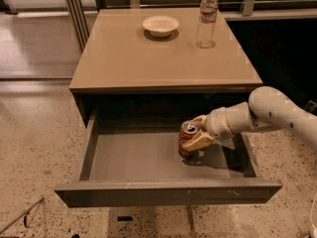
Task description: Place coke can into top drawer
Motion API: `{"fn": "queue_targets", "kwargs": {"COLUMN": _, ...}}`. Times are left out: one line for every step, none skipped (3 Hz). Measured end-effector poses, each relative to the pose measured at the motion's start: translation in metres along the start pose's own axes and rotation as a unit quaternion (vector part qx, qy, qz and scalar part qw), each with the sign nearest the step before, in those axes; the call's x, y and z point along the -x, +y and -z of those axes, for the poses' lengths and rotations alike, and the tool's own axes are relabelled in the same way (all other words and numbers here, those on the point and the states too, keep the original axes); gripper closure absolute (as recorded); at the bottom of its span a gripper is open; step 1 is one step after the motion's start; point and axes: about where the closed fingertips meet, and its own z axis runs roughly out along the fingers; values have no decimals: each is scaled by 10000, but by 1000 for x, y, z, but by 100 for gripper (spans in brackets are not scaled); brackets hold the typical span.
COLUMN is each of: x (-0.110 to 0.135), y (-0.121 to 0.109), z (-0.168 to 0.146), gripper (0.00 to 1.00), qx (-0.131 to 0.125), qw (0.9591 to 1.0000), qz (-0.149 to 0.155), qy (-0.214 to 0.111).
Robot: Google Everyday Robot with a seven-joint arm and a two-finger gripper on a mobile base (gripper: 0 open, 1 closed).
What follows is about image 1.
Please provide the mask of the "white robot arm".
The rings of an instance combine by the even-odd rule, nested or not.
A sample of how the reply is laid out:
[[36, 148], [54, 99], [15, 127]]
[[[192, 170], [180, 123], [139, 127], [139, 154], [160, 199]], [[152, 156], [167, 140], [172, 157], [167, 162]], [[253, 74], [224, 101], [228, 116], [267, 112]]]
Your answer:
[[181, 147], [192, 152], [243, 132], [261, 132], [283, 128], [290, 131], [314, 152], [317, 151], [317, 116], [298, 107], [279, 90], [262, 86], [247, 102], [212, 110], [194, 118], [196, 135]]

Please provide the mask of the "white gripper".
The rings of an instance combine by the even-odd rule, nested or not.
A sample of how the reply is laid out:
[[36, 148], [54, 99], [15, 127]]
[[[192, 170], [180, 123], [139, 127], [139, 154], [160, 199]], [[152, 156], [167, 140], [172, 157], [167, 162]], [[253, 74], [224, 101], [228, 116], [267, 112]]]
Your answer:
[[200, 115], [193, 118], [198, 128], [204, 128], [207, 132], [198, 131], [189, 141], [183, 143], [181, 147], [188, 152], [196, 151], [211, 145], [214, 140], [224, 141], [234, 136], [227, 119], [226, 108], [214, 109], [207, 116]]

